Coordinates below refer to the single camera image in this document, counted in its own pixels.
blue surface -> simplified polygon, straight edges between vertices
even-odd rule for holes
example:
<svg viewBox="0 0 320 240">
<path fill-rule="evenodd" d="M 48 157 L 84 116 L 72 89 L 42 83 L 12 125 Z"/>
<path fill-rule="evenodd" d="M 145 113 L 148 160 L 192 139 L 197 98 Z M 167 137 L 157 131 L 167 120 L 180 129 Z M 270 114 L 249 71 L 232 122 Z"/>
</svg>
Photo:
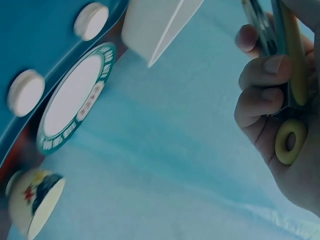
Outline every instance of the blue surface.
<svg viewBox="0 0 320 240">
<path fill-rule="evenodd" d="M 0 3 L 0 166 L 32 114 L 17 118 L 7 107 L 7 91 L 13 79 L 26 69 L 45 77 L 43 99 L 72 65 L 119 20 L 129 0 L 101 0 L 109 18 L 101 33 L 83 42 L 74 34 L 78 13 L 88 0 L 17 0 Z"/>
<path fill-rule="evenodd" d="M 36 240 L 320 239 L 320 220 L 280 193 L 234 121 L 246 22 L 240 1 L 205 0 L 151 69 L 120 58 L 42 165 L 66 185 Z M 12 227 L 8 240 L 23 238 Z"/>
</svg>

red flower design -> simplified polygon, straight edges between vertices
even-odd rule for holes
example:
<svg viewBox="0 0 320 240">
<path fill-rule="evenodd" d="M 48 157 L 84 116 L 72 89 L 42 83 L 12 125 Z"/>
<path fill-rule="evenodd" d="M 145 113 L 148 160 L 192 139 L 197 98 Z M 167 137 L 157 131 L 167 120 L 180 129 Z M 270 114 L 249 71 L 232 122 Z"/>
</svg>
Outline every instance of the red flower design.
<svg viewBox="0 0 320 240">
<path fill-rule="evenodd" d="M 32 197 L 35 195 L 32 190 L 32 186 L 28 186 L 28 188 L 24 191 L 24 200 L 26 200 L 28 204 L 31 202 Z"/>
</svg>

floral pattern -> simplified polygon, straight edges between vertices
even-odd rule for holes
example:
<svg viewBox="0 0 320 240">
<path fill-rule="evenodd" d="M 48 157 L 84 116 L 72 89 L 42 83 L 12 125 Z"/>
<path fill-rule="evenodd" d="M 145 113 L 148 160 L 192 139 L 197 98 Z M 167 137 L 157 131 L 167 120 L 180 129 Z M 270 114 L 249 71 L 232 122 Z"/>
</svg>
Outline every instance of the floral pattern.
<svg viewBox="0 0 320 240">
<path fill-rule="evenodd" d="M 35 174 L 33 181 L 23 192 L 23 197 L 27 205 L 32 203 L 31 211 L 33 216 L 48 192 L 62 178 L 62 176 L 51 174 L 48 171 L 40 171 Z"/>
</svg>

metal object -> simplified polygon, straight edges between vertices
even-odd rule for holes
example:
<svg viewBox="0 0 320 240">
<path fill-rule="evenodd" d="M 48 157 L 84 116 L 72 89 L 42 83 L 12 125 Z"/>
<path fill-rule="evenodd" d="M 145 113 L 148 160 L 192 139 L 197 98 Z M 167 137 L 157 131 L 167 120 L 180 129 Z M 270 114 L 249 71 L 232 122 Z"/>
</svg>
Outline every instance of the metal object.
<svg viewBox="0 0 320 240">
<path fill-rule="evenodd" d="M 258 0 L 241 0 L 250 24 L 259 34 L 261 56 L 288 55 L 292 61 L 290 80 L 279 86 L 284 94 L 281 109 L 271 117 L 284 121 L 275 139 L 275 153 L 280 162 L 291 165 L 298 157 L 307 137 L 306 126 L 300 122 L 308 110 L 307 65 L 297 18 L 281 0 L 271 0 L 274 26 Z M 295 134 L 295 146 L 286 147 L 290 133 Z"/>
</svg>

light blue cloth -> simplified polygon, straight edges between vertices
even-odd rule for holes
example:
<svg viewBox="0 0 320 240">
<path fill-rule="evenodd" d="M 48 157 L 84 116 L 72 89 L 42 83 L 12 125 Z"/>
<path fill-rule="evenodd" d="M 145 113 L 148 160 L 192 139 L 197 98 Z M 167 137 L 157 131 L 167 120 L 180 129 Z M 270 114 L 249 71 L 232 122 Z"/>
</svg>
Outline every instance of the light blue cloth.
<svg viewBox="0 0 320 240">
<path fill-rule="evenodd" d="M 234 121 L 245 23 L 240 1 L 206 0 L 154 67 L 130 51 L 117 62 L 43 164 L 67 182 L 37 240 L 320 239 Z M 8 239 L 22 237 L 13 227 Z"/>
</svg>

